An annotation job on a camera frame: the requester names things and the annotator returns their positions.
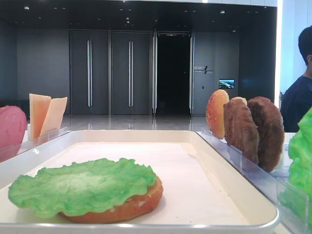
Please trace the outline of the rear brown meat patty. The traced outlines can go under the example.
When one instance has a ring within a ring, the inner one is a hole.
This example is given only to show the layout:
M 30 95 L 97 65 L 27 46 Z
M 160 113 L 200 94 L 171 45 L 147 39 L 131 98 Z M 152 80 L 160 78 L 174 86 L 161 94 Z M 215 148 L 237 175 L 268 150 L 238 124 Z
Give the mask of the rear brown meat patty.
M 285 132 L 279 109 L 266 97 L 254 97 L 247 101 L 259 133 L 258 166 L 271 172 L 279 163 Z

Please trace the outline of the middle dark double door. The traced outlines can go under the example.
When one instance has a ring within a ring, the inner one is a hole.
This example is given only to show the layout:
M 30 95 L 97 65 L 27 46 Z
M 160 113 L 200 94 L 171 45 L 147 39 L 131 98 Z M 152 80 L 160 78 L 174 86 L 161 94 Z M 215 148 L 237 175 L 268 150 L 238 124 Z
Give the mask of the middle dark double door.
M 147 33 L 112 33 L 114 115 L 149 114 L 149 48 Z

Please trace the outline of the front brown meat patty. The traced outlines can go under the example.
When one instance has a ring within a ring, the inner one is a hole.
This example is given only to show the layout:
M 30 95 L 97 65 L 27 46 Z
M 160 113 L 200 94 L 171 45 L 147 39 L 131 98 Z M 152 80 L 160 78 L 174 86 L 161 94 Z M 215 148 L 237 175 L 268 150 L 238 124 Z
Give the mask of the front brown meat patty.
M 246 99 L 234 97 L 223 105 L 223 109 L 227 144 L 236 147 L 244 157 L 258 164 L 259 133 Z

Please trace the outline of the small wall screen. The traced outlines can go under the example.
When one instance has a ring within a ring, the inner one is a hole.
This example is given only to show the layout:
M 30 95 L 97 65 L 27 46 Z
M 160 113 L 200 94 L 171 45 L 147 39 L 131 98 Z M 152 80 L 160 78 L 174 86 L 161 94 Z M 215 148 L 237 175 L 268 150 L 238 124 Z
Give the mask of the small wall screen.
M 234 89 L 235 80 L 234 79 L 219 79 L 218 88 L 219 89 Z

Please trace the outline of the white tray liner paper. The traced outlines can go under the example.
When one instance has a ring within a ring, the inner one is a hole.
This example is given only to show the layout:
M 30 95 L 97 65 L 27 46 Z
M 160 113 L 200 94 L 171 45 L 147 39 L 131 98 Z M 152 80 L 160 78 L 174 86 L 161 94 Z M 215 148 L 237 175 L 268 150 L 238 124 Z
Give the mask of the white tray liner paper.
M 151 166 L 163 184 L 163 196 L 152 212 L 130 224 L 246 225 L 248 221 L 213 175 L 206 175 L 189 143 L 77 143 L 52 157 L 43 167 L 99 158 L 134 159 Z

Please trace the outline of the left dark double door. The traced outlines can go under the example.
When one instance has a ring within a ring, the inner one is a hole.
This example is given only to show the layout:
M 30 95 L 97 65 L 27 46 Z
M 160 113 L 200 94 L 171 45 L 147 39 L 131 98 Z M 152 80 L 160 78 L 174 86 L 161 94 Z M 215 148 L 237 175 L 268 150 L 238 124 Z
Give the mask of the left dark double door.
M 70 33 L 71 113 L 108 114 L 108 33 Z

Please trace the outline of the bottom bun slice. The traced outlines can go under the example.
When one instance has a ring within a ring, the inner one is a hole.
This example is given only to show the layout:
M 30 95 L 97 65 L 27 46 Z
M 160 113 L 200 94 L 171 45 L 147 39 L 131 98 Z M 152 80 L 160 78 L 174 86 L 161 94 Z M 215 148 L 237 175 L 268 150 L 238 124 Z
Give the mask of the bottom bun slice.
M 79 216 L 67 216 L 61 212 L 59 215 L 72 222 L 84 224 L 107 224 L 128 221 L 152 212 L 159 205 L 162 194 L 162 182 L 157 177 L 155 184 L 148 188 L 146 194 L 132 196 L 122 205 L 114 206 L 104 212 L 88 212 Z

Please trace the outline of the left clear acrylic rack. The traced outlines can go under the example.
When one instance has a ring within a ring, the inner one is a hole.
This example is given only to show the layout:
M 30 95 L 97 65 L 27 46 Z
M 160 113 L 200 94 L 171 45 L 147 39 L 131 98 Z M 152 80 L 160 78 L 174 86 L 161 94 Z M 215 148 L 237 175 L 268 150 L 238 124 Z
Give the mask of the left clear acrylic rack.
M 8 146 L 6 148 L 2 148 L 0 150 L 0 162 L 7 161 L 21 153 L 34 149 L 44 143 L 47 143 L 57 137 L 64 135 L 67 132 L 68 132 L 67 127 L 56 129 L 56 130 L 51 130 L 43 136 L 40 136 L 32 140 L 28 140 L 19 145 Z

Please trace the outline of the clear acrylic rack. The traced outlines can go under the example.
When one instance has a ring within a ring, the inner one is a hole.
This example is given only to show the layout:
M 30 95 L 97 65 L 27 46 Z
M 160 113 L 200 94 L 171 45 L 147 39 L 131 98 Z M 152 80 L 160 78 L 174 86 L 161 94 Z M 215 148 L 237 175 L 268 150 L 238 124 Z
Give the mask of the clear acrylic rack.
M 198 134 L 280 209 L 281 223 L 288 231 L 293 234 L 312 232 L 312 201 L 306 192 L 288 182 L 288 144 L 284 146 L 280 165 L 267 173 L 208 130 L 203 128 Z
M 0 150 L 0 162 L 7 161 L 21 153 L 34 149 L 44 143 L 47 143 L 57 137 L 64 135 L 67 132 L 68 132 L 67 127 L 56 129 L 56 130 L 51 130 L 43 136 L 40 136 L 32 140 L 28 140 L 19 145 L 8 146 L 6 148 L 2 148 Z

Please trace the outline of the sesame top bun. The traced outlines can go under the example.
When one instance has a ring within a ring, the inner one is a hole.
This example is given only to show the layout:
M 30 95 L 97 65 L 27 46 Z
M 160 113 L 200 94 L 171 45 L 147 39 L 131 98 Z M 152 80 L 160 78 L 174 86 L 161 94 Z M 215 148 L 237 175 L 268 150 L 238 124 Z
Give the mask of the sesame top bun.
M 227 102 L 229 102 L 228 93 L 224 90 L 217 90 L 212 93 L 207 104 L 207 126 L 218 139 L 223 139 L 225 136 L 223 105 Z

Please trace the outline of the pink tomato slice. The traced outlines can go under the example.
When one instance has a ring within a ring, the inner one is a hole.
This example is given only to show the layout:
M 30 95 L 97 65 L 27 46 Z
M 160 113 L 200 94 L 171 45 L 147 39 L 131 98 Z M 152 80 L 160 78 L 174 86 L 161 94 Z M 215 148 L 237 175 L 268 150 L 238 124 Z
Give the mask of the pink tomato slice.
M 0 108 L 0 161 L 17 155 L 27 126 L 26 115 L 18 106 Z

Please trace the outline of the right clear acrylic rack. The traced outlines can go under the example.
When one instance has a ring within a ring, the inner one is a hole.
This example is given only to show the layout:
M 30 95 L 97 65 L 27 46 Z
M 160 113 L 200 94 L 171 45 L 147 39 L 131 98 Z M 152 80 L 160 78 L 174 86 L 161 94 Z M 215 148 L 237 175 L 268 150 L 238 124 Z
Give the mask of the right clear acrylic rack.
M 267 173 L 208 130 L 203 128 L 198 134 L 280 209 L 281 223 L 288 231 L 293 234 L 312 232 L 312 201 L 306 192 L 288 182 L 288 144 L 284 146 L 280 165 Z

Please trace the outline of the left orange cheese slice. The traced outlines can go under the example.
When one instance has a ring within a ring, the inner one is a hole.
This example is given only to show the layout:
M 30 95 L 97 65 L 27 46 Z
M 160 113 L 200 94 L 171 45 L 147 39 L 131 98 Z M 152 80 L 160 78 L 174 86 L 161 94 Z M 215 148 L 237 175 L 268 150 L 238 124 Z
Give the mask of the left orange cheese slice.
M 50 102 L 50 96 L 29 94 L 30 100 L 30 139 L 40 136 Z

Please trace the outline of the brown meat patty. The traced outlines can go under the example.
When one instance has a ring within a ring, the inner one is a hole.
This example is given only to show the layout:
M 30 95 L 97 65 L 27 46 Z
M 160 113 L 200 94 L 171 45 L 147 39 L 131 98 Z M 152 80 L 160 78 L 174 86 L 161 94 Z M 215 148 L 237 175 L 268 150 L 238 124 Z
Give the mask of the brown meat patty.
M 279 109 L 266 97 L 254 97 L 247 101 L 259 133 L 258 166 L 271 172 L 279 163 L 285 132 Z
M 234 97 L 223 105 L 223 109 L 227 144 L 236 147 L 244 157 L 258 164 L 259 133 L 246 99 Z

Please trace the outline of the green lettuce leaf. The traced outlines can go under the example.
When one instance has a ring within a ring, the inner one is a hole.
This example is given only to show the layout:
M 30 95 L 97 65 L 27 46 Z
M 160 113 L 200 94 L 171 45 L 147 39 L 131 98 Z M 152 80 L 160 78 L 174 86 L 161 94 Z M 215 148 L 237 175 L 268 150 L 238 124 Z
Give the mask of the green lettuce leaf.
M 60 168 L 41 168 L 35 176 L 20 175 L 9 187 L 9 200 L 35 216 L 51 218 L 104 212 L 122 205 L 134 195 L 144 195 L 156 182 L 150 166 L 133 159 L 112 161 L 101 158 L 73 162 Z
M 298 123 L 299 131 L 290 139 L 289 183 L 297 190 L 287 188 L 279 196 L 281 204 L 312 227 L 312 111 L 309 110 Z

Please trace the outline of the right yellow cheese slice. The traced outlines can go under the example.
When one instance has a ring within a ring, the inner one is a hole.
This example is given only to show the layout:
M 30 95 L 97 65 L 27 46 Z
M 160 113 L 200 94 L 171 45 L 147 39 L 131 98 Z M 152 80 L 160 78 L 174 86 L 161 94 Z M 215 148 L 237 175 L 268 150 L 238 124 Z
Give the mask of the right yellow cheese slice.
M 66 105 L 67 97 L 51 100 L 39 136 L 43 136 L 49 131 L 60 129 Z

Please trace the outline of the white rectangular tray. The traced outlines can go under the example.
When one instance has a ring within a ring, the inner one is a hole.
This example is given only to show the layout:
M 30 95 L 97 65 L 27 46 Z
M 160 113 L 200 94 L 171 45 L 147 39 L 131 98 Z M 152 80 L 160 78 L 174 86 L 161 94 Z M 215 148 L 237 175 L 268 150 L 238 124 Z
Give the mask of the white rectangular tray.
M 105 157 L 151 166 L 164 192 L 151 213 L 118 224 L 40 219 L 8 200 L 21 174 Z M 199 134 L 191 131 L 80 130 L 21 152 L 0 165 L 3 234 L 273 234 L 278 208 Z

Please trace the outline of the dark double door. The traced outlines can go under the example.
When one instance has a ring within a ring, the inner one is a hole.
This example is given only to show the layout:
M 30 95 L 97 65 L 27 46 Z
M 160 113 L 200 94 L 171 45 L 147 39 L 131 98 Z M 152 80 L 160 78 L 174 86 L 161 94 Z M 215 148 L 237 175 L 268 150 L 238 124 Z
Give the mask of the dark double door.
M 114 115 L 149 114 L 149 48 L 147 33 L 112 33 Z
M 108 114 L 108 33 L 70 33 L 71 113 Z

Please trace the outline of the man in navy shirt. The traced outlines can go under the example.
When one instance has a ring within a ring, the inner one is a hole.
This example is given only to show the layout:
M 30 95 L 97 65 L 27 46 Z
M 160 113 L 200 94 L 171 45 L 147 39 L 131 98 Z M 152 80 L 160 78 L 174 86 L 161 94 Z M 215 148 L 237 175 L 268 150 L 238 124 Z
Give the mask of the man in navy shirt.
M 298 123 L 312 107 L 312 28 L 305 28 L 298 38 L 298 48 L 306 65 L 305 73 L 285 92 L 281 102 L 284 131 L 296 133 Z

